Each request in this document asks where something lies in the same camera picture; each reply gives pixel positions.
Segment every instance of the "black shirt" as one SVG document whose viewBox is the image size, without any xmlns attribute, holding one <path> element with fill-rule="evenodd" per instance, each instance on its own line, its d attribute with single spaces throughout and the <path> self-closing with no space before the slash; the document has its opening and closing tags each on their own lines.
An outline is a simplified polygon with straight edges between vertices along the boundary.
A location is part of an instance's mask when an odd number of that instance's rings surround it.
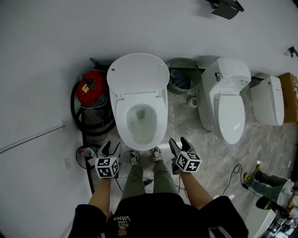
<svg viewBox="0 0 298 238">
<path fill-rule="evenodd" d="M 228 197 L 218 197 L 201 210 L 179 195 L 147 193 L 122 200 L 108 220 L 92 205 L 78 205 L 69 238 L 100 237 L 245 238 L 248 230 Z"/>
</svg>

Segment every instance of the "wall outlet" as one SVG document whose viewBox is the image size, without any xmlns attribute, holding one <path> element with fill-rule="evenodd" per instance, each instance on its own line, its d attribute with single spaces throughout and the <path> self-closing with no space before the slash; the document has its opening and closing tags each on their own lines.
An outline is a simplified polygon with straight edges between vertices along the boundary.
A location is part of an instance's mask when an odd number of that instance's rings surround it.
<svg viewBox="0 0 298 238">
<path fill-rule="evenodd" d="M 64 163 L 65 170 L 70 170 L 70 168 L 71 168 L 70 159 L 63 160 L 63 163 Z"/>
</svg>

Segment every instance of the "smart toilet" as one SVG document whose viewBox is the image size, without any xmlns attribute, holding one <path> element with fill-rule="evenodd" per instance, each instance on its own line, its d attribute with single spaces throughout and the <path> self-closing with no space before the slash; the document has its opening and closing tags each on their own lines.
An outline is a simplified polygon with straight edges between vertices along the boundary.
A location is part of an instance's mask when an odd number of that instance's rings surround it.
<svg viewBox="0 0 298 238">
<path fill-rule="evenodd" d="M 168 122 L 169 70 L 158 57 L 135 53 L 117 59 L 107 82 L 117 130 L 134 150 L 150 150 L 163 139 Z"/>
<path fill-rule="evenodd" d="M 203 127 L 231 145 L 240 140 L 244 130 L 244 104 L 239 94 L 250 81 L 244 62 L 219 58 L 204 71 L 196 91 Z"/>
<path fill-rule="evenodd" d="M 284 98 L 280 79 L 270 76 L 251 88 L 251 101 L 256 119 L 271 126 L 284 122 Z"/>
</svg>

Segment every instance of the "black hose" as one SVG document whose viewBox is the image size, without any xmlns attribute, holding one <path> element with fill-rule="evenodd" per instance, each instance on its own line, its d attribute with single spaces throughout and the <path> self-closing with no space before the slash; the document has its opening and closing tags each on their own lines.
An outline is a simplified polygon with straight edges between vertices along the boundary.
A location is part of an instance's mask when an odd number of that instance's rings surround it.
<svg viewBox="0 0 298 238">
<path fill-rule="evenodd" d="M 80 82 L 77 82 L 75 84 L 75 86 L 73 87 L 73 90 L 71 92 L 71 96 L 70 96 L 70 111 L 71 111 L 71 115 L 74 118 L 76 126 L 79 128 L 79 130 L 81 132 L 84 132 L 88 136 L 101 136 L 101 135 L 109 132 L 116 125 L 113 114 L 111 114 L 110 117 L 105 118 L 101 123 L 98 123 L 98 124 L 95 124 L 95 125 L 86 125 L 85 123 L 82 123 L 79 119 L 80 115 L 86 109 L 80 107 L 79 111 L 77 113 L 75 113 L 75 93 L 76 93 L 76 89 L 77 89 L 79 83 Z M 106 129 L 104 129 L 100 132 L 89 132 L 89 131 L 87 131 L 87 130 L 90 130 L 90 129 L 97 129 L 97 128 L 100 128 L 100 127 L 104 127 L 108 123 L 111 123 L 111 124 Z"/>
</svg>

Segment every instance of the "pants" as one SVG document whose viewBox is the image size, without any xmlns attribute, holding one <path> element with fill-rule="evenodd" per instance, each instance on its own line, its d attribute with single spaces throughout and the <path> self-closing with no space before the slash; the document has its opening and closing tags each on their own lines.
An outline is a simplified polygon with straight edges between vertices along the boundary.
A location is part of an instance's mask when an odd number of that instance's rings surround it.
<svg viewBox="0 0 298 238">
<path fill-rule="evenodd" d="M 250 187 L 252 187 L 257 193 L 260 193 L 277 203 L 279 193 L 282 191 L 284 184 L 288 180 L 275 175 L 268 176 L 261 171 L 257 172 L 256 176 L 259 182 L 252 181 Z"/>
<path fill-rule="evenodd" d="M 166 165 L 159 161 L 153 167 L 154 188 L 153 193 L 168 192 L 178 194 L 174 181 Z M 143 169 L 139 165 L 131 166 L 121 200 L 145 194 L 143 184 Z"/>
</svg>

